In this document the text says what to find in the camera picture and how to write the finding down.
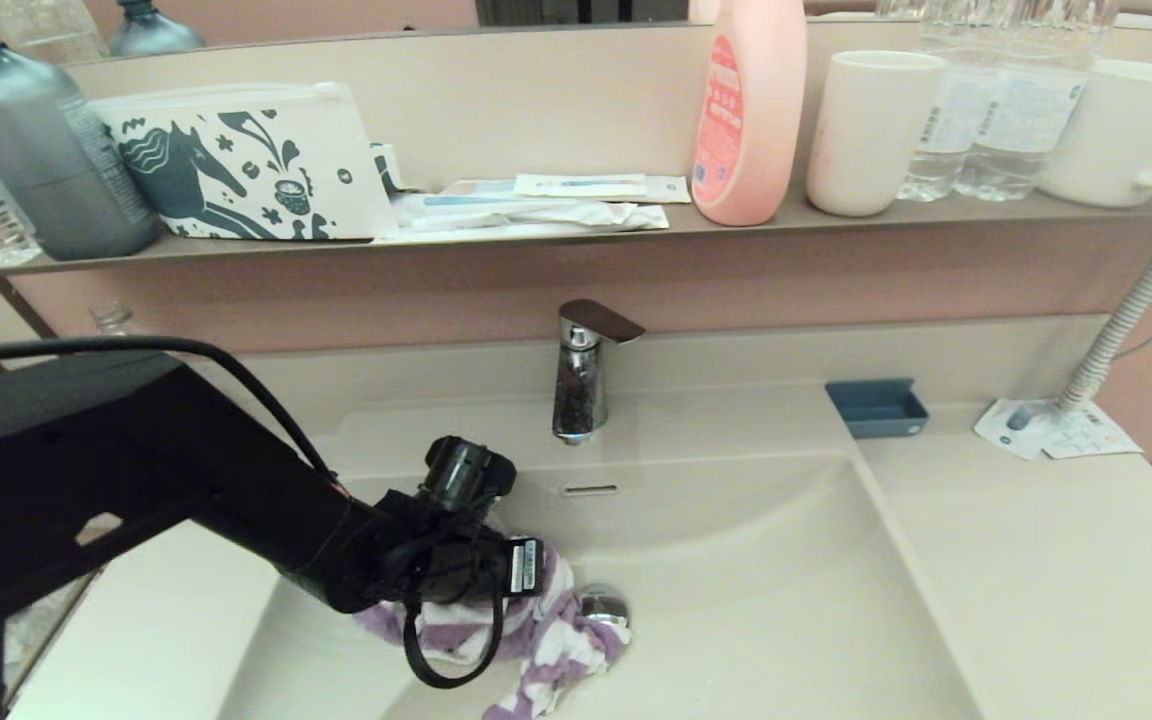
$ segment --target chrome faucet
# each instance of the chrome faucet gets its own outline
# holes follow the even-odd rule
[[[554,437],[567,445],[585,442],[607,420],[602,387],[602,341],[626,343],[646,331],[592,300],[564,302],[558,310],[562,347],[554,386]]]

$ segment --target coiled cord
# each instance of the coiled cord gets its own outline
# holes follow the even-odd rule
[[[1111,363],[1114,363],[1119,348],[1123,347],[1123,342],[1129,334],[1132,334],[1135,325],[1140,321],[1144,311],[1149,310],[1151,304],[1152,259],[1149,260],[1149,265],[1132,286],[1132,290],[1114,310],[1111,321],[1101,328],[1101,334],[1096,336],[1096,342],[1092,343],[1091,350],[1087,350],[1087,355],[1083,357],[1078,369],[1074,370],[1074,378],[1070,378],[1060,400],[1056,401],[1056,409],[1061,414],[1082,410],[1087,402],[1092,401],[1092,397],[1096,397],[1105,378],[1111,373]]]

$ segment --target white paper card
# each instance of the white paper card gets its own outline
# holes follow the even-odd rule
[[[1054,460],[1140,452],[1100,407],[1061,414],[1052,400],[998,400],[975,424],[975,433],[1011,455]]]

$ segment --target blue soap dish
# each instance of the blue soap dish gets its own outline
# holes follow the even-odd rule
[[[914,435],[927,426],[927,409],[914,395],[914,379],[826,382],[824,391],[854,438]]]

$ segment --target white mug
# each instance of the white mug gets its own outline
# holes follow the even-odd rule
[[[1151,199],[1152,65],[1096,63],[1038,187],[1104,209],[1131,209]]]
[[[829,59],[808,166],[808,198],[835,215],[882,213],[905,182],[948,63],[856,50]]]

